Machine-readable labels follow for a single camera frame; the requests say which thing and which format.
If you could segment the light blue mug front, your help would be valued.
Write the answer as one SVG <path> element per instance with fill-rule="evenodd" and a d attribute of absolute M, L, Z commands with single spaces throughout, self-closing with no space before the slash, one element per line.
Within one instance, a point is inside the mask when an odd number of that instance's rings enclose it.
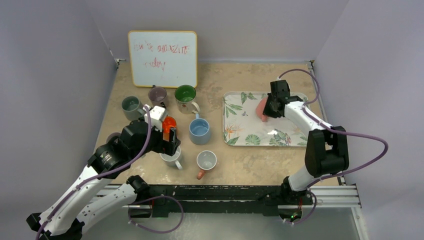
<path fill-rule="evenodd" d="M 183 155 L 180 146 L 177 147 L 175 154 L 172 156 L 164 153 L 160 153 L 159 156 L 168 167 L 177 168 L 179 170 L 183 169 L 183 166 L 181 164 L 183 160 Z"/>

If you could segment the light blue mug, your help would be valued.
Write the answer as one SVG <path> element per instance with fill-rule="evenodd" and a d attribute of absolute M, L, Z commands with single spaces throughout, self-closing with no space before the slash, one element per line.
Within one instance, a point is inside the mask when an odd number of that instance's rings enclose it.
<path fill-rule="evenodd" d="M 200 117 L 199 113 L 195 114 L 189 124 L 189 138 L 195 145 L 206 145 L 211 139 L 211 128 L 209 122 Z"/>
<path fill-rule="evenodd" d="M 159 156 L 168 167 L 177 168 L 179 170 L 183 169 L 183 166 L 181 164 L 183 160 L 183 155 L 180 146 L 177 147 L 175 154 L 172 156 L 164 153 L 160 153 Z"/>

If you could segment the lilac ribbed mug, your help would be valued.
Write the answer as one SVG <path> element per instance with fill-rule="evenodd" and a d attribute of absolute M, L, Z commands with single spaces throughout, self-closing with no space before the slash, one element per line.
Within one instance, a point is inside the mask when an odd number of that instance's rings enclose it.
<path fill-rule="evenodd" d="M 114 132 L 107 137 L 106 143 L 117 143 L 120 136 L 120 132 Z"/>

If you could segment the pink mug back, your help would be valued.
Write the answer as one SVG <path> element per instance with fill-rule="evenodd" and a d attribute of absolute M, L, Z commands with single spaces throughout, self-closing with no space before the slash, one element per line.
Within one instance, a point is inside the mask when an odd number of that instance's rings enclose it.
<path fill-rule="evenodd" d="M 263 99 L 261 99 L 261 101 L 259 102 L 259 104 L 257 105 L 255 109 L 255 113 L 257 117 L 261 119 L 262 122 L 267 122 L 269 118 L 268 116 L 263 114 L 267 100 L 268 100 L 268 97 L 264 97 Z"/>

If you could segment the pink mug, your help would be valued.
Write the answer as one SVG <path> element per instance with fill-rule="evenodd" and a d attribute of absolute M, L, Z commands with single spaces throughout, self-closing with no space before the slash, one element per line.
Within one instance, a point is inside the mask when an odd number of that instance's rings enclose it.
<path fill-rule="evenodd" d="M 204 150 L 197 155 L 196 163 L 200 168 L 196 178 L 201 180 L 207 171 L 212 170 L 217 164 L 217 156 L 214 152 Z"/>
<path fill-rule="evenodd" d="M 262 122 L 267 122 L 269 118 L 268 116 L 263 114 L 267 100 L 268 100 L 268 97 L 264 97 L 263 99 L 261 99 L 261 101 L 259 102 L 259 104 L 257 105 L 255 109 L 255 113 L 257 117 L 261 119 Z"/>

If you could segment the bright orange mug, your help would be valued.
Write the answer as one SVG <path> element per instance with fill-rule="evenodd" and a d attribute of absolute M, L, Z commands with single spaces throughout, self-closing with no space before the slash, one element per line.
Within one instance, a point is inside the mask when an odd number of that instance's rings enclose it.
<path fill-rule="evenodd" d="M 164 133 L 169 134 L 171 131 L 171 128 L 177 128 L 177 122 L 176 120 L 171 116 L 166 116 L 165 119 L 162 122 L 162 129 Z"/>

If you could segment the grey-green ceramic mug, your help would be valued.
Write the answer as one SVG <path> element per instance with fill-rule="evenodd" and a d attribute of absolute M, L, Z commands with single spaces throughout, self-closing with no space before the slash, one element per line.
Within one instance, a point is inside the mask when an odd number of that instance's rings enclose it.
<path fill-rule="evenodd" d="M 136 96 L 127 96 L 121 102 L 121 108 L 125 117 L 129 121 L 138 120 L 140 117 L 145 115 L 145 110 L 141 101 Z"/>

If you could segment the light blue mug back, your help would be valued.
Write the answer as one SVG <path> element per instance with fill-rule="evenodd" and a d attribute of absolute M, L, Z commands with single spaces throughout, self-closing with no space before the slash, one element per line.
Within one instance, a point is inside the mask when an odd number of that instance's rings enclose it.
<path fill-rule="evenodd" d="M 211 128 L 209 122 L 200 117 L 199 113 L 195 114 L 189 124 L 189 138 L 195 145 L 206 145 L 211 139 Z"/>

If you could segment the pink mug front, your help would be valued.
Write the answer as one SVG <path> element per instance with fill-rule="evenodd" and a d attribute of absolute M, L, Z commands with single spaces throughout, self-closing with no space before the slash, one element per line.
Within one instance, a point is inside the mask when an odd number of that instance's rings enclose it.
<path fill-rule="evenodd" d="M 217 164 L 217 156 L 214 152 L 204 150 L 197 155 L 196 163 L 200 168 L 196 178 L 201 180 L 207 171 L 212 170 Z"/>

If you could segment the purple mug black handle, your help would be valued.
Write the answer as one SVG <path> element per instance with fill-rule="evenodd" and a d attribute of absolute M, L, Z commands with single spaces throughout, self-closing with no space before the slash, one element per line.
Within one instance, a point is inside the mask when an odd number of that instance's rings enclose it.
<path fill-rule="evenodd" d="M 148 98 L 153 106 L 159 106 L 165 109 L 169 106 L 168 93 L 166 89 L 161 86 L 151 88 L 148 93 Z"/>

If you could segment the cream illustrated mug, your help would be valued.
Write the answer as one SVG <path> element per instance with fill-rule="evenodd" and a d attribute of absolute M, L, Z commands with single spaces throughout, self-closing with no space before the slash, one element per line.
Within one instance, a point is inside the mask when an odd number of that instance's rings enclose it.
<path fill-rule="evenodd" d="M 193 86 L 187 84 L 179 86 L 174 92 L 178 110 L 186 115 L 199 114 L 201 109 L 196 96 L 197 92 Z"/>

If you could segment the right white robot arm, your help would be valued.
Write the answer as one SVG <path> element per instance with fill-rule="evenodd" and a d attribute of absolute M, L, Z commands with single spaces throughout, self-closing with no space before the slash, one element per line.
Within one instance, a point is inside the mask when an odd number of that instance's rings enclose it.
<path fill-rule="evenodd" d="M 269 118 L 287 118 L 307 136 L 304 166 L 286 177 L 280 196 L 288 204 L 306 195 L 312 182 L 331 177 L 349 166 L 345 129 L 322 121 L 297 95 L 291 95 L 286 80 L 270 83 L 270 92 L 262 111 Z"/>

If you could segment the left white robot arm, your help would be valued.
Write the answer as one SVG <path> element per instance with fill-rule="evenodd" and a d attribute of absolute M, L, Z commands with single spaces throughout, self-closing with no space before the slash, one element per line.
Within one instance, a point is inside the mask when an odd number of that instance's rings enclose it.
<path fill-rule="evenodd" d="M 181 144 L 175 124 L 144 118 L 134 120 L 97 148 L 71 187 L 47 210 L 26 219 L 37 240 L 79 240 L 89 228 L 129 204 L 151 203 L 156 196 L 139 176 L 130 176 L 114 192 L 91 199 L 139 158 L 149 152 L 173 156 Z"/>

